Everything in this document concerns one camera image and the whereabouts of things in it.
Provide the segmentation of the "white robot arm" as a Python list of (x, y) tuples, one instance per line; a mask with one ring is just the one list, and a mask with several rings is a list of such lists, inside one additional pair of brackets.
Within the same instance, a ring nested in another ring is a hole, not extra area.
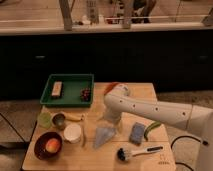
[(168, 124), (201, 139), (195, 171), (213, 171), (213, 109), (192, 104), (146, 101), (130, 97), (126, 84), (110, 83), (104, 91), (103, 118), (117, 125), (122, 113)]

